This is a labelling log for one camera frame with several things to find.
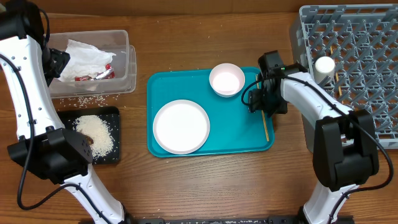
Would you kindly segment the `white napkin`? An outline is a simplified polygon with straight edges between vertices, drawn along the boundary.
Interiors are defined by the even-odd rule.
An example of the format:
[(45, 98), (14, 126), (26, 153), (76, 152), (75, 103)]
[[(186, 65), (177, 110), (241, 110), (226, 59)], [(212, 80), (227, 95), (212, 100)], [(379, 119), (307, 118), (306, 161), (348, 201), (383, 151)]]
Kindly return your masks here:
[(105, 52), (93, 45), (71, 39), (68, 40), (65, 52), (70, 55), (70, 59), (58, 78), (61, 82), (72, 82), (75, 77), (94, 78), (97, 74), (106, 71), (106, 66), (116, 56), (112, 52)]

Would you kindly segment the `white pink bowl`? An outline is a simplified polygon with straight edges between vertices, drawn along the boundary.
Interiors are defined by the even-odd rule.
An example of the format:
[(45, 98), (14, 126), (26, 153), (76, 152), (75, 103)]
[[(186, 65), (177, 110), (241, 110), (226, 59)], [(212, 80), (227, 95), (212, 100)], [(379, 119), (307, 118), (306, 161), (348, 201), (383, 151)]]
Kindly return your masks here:
[(215, 66), (209, 75), (209, 83), (213, 91), (222, 97), (229, 98), (239, 93), (246, 82), (241, 68), (232, 63)]

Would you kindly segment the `red snack wrapper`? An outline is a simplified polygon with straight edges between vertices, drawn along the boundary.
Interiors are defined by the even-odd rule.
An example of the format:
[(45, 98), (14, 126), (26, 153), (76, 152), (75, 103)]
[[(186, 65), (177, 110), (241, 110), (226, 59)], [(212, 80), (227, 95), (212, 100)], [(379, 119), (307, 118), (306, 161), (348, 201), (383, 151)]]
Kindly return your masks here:
[(114, 69), (110, 64), (105, 65), (105, 71), (97, 73), (94, 77), (86, 75), (83, 77), (75, 77), (75, 81), (90, 81), (90, 80), (106, 80), (113, 79), (115, 77)]

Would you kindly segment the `small white cup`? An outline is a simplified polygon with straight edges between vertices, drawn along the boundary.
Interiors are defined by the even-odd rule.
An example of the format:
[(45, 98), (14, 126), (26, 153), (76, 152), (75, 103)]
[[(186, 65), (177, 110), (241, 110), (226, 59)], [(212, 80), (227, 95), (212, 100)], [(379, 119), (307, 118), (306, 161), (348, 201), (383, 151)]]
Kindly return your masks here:
[(325, 78), (333, 78), (334, 75), (335, 61), (331, 57), (322, 56), (315, 61), (313, 76), (317, 84), (320, 84)]

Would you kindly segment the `white rice pile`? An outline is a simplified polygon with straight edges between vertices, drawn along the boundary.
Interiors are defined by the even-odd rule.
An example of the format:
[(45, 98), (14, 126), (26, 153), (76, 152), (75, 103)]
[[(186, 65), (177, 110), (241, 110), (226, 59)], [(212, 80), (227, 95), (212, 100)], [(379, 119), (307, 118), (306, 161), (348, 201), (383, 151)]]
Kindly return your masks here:
[(90, 144), (93, 158), (107, 156), (113, 151), (114, 138), (111, 136), (109, 125), (97, 115), (80, 116), (73, 122), (74, 130), (93, 140)]

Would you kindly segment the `brown food scrap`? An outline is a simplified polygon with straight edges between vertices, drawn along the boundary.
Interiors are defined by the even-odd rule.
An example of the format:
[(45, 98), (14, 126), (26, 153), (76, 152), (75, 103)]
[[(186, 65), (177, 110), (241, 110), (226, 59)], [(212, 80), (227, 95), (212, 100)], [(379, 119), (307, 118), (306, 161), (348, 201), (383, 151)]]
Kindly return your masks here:
[(94, 143), (94, 140), (91, 138), (91, 137), (89, 137), (89, 136), (87, 136), (87, 135), (83, 135), (84, 136), (84, 139), (85, 139), (85, 142), (88, 144), (88, 145), (92, 145), (93, 143)]

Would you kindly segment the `white round plate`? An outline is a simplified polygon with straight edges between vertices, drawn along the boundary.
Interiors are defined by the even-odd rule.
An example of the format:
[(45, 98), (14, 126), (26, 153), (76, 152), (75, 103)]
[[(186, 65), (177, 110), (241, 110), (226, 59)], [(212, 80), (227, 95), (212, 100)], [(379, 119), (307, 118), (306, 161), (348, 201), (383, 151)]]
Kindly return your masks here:
[(201, 148), (210, 135), (210, 119), (196, 102), (174, 100), (154, 117), (152, 132), (157, 144), (171, 154), (184, 155)]

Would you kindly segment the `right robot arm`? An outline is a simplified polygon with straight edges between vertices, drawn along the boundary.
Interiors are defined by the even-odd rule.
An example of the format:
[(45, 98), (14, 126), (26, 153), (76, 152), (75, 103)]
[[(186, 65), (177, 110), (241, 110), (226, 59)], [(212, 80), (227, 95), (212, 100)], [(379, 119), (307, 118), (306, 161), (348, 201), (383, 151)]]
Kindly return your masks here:
[(349, 196), (365, 191), (366, 181), (379, 170), (373, 118), (354, 111), (319, 87), (299, 63), (260, 63), (258, 89), (246, 89), (250, 112), (287, 112), (293, 104), (313, 128), (313, 169), (318, 179), (296, 223), (351, 223), (338, 218)]

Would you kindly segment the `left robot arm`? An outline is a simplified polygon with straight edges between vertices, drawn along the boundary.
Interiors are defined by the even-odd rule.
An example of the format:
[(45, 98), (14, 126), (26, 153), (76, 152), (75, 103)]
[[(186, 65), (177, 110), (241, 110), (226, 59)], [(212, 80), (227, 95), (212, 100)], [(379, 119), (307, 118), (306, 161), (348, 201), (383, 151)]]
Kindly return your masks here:
[(50, 180), (69, 191), (95, 223), (132, 223), (133, 219), (103, 185), (92, 162), (90, 139), (67, 129), (49, 93), (70, 56), (48, 47), (49, 19), (30, 1), (8, 1), (1, 13), (1, 67), (11, 94), (18, 141), (10, 158), (24, 173)]

